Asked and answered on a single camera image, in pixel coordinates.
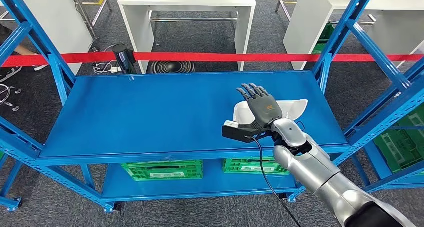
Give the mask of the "right robot hand grey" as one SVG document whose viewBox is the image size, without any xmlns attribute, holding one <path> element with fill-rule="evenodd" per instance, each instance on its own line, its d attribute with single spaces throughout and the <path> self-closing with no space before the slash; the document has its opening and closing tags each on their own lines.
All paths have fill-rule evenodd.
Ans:
<svg viewBox="0 0 424 227">
<path fill-rule="evenodd" d="M 254 116 L 254 121 L 246 126 L 252 129 L 265 129 L 283 117 L 283 112 L 275 98 L 262 86 L 254 83 L 242 83 L 236 90 L 247 101 L 248 107 Z"/>
</svg>

